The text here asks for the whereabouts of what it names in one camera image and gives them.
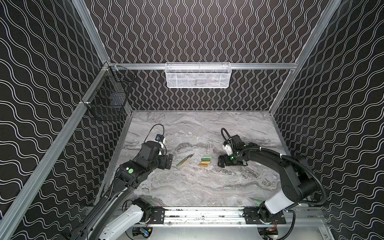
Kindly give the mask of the aluminium left horizontal rail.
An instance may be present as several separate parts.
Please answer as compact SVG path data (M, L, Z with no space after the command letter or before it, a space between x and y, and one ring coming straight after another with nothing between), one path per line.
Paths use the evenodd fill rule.
M1 221L2 240L11 239L15 233L18 225L20 224L22 218L38 194L50 171L54 167L61 152L67 145L73 132L86 113L86 102L88 102L92 97L93 93L96 91L96 88L99 86L108 70L109 65L105 63L47 152L44 154L42 160L39 162L32 175L29 177L28 181L17 195L6 215L3 217Z

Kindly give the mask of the aluminium corner frame post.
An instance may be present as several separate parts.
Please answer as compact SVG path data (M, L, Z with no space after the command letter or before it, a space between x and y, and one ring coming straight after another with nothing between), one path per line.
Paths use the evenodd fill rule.
M312 30L306 44L304 45L299 57L296 60L296 68L291 70L287 75L286 80L284 81L281 89L279 90L274 102L272 103L269 113L274 116L277 112L277 109L281 102L283 101L285 95L293 84L296 76L303 68L304 64L308 60L311 52L319 41L321 35L323 34L325 28L328 26L330 20L332 19L335 11L338 9L342 1L334 0L328 1L325 9L323 10L321 16L319 17L314 29Z
M102 43L102 40L101 40L100 35L98 33L98 30L94 24L94 21L91 17L90 11L87 8L85 1L73 0L73 4L75 6L75 9L78 12L78 15L80 16L80 18L82 20L84 28L88 32L91 43L93 44L99 59L102 62L110 63L111 60L107 54L107 51L105 49L104 44Z

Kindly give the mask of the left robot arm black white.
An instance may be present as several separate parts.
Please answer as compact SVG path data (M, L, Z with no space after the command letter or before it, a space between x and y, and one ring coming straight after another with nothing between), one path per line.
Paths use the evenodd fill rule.
M102 230L119 208L121 202L131 194L156 169L169 169L173 155L161 141L148 141L142 144L139 153L121 164L113 181L100 201L81 223L69 234L58 237L59 240L98 240Z

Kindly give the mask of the aluminium back horizontal rail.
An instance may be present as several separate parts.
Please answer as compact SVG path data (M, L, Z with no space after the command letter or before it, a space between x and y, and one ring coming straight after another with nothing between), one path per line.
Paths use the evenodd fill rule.
M110 64L117 68L125 68L128 70L161 70L165 71L168 67L174 69L191 69L191 68L209 68L209 67L231 67L232 70L295 70L298 66L296 63L166 63L166 64Z

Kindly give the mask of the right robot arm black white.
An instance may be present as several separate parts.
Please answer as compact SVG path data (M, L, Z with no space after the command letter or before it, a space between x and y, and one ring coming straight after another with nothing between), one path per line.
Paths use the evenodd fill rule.
M263 223L273 221L282 210L298 204L321 206L327 200L326 190L313 171L303 162L253 143L237 146L225 142L224 155L219 156L218 166L247 166L256 162L279 174L281 189L263 201L256 216Z

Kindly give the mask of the green pen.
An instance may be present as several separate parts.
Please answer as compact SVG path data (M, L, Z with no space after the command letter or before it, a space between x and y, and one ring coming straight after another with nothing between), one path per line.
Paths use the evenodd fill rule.
M186 156L182 161L180 161L178 164L177 164L177 167L183 167L185 166L190 160L191 158L194 156L194 154L190 154L188 156Z

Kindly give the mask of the aluminium corner frame post right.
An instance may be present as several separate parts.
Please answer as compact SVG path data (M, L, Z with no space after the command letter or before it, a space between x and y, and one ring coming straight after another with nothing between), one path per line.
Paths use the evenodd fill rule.
M296 60L296 68L291 70L287 75L286 80L284 81L281 89L279 90L274 102L272 103L269 113L274 116L277 112L277 109L281 102L283 101L285 95L293 84L296 76L303 68L304 64L308 60L311 52L319 41L321 35L323 34L325 28L328 26L330 20L332 19L335 11L338 9L342 1L334 0L328 1L325 9L323 10L321 16L319 17L314 29L312 30L306 44L304 45L299 57Z

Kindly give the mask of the aluminium corner frame post left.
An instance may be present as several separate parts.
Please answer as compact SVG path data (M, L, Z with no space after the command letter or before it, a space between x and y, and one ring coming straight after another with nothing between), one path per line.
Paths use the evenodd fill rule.
M73 4L75 6L75 9L78 12L78 15L80 16L80 18L82 20L84 28L88 32L91 43L93 44L99 59L102 62L110 63L111 60L107 54L107 51L105 49L104 44L102 43L102 40L101 40L100 35L98 33L98 30L94 24L94 21L91 17L90 11L87 8L85 1L73 0Z

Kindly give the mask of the aluminium horizontal rail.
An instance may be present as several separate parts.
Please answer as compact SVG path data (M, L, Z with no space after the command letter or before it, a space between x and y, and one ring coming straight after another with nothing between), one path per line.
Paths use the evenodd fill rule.
M93 93L96 91L96 88L99 86L108 70L109 65L105 63L47 152L44 154L42 160L39 162L32 175L29 177L28 181L17 195L6 215L3 217L1 221L2 240L11 239L15 233L18 225L20 224L22 218L38 194L50 171L54 167L61 152L67 145L73 132L86 113L86 102L88 102L92 97Z
M191 69L191 68L209 68L209 67L231 67L232 70L295 70L298 66L296 63L166 63L166 64L110 64L117 68L125 68L128 70L161 70L165 71L168 67L174 69Z

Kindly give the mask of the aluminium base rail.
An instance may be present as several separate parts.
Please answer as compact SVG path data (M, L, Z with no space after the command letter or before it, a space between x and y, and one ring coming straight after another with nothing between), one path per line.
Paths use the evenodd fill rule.
M259 218L258 207L148 207L131 205L100 227L103 235L133 226L160 227L258 227L289 226L292 214L280 212L270 220Z

